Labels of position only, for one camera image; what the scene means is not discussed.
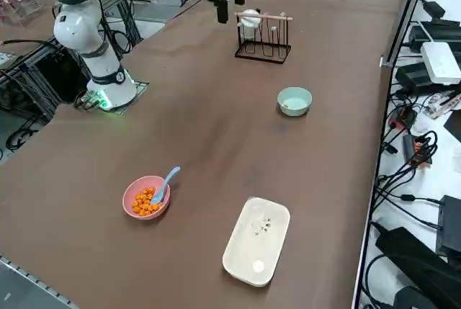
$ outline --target floor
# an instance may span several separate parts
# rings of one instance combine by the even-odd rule
[[[178,12],[180,4],[180,0],[157,0],[157,3],[136,1],[134,18],[141,37],[146,39],[161,30],[165,23]],[[124,32],[125,24],[116,17],[117,10],[110,12],[113,12],[114,15],[107,18],[110,27],[113,30]],[[120,46],[125,48],[126,45],[126,42],[124,43],[124,40],[120,39]],[[24,122],[24,118],[0,110],[0,165],[5,164],[14,155],[5,148],[5,142]],[[39,130],[40,128],[41,125],[34,125],[34,129]]]

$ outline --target white tray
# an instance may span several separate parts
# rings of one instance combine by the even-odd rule
[[[267,285],[274,276],[289,223],[290,212],[285,206],[249,198],[225,248],[224,269],[250,285]]]

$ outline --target black metal rack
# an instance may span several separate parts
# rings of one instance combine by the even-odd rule
[[[279,16],[269,14],[244,14],[236,12],[238,49],[237,58],[283,64],[290,54],[288,24],[292,17],[281,13]],[[243,18],[261,19],[256,27],[245,27]]]

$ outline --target white device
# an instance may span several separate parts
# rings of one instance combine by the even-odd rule
[[[88,66],[89,91],[103,97],[100,108],[111,110],[129,104],[136,97],[136,85],[120,65],[114,49],[98,33],[102,11],[97,0],[59,0],[54,35],[66,48],[76,51]]]
[[[458,84],[461,70],[446,42],[425,42],[421,47],[424,64],[435,84]]]
[[[225,248],[224,269],[250,285],[267,285],[274,276],[289,223],[290,212],[285,206],[249,198]]]

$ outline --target brown table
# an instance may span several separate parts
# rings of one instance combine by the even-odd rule
[[[282,66],[234,58],[234,23],[202,1],[124,60],[151,83],[126,115],[62,106],[0,168],[0,251],[81,308],[348,308],[399,1],[247,0],[294,17]],[[313,93],[306,117],[277,113],[286,86]],[[166,214],[128,217],[127,185],[174,166]],[[261,289],[221,266],[250,196],[292,216]]]

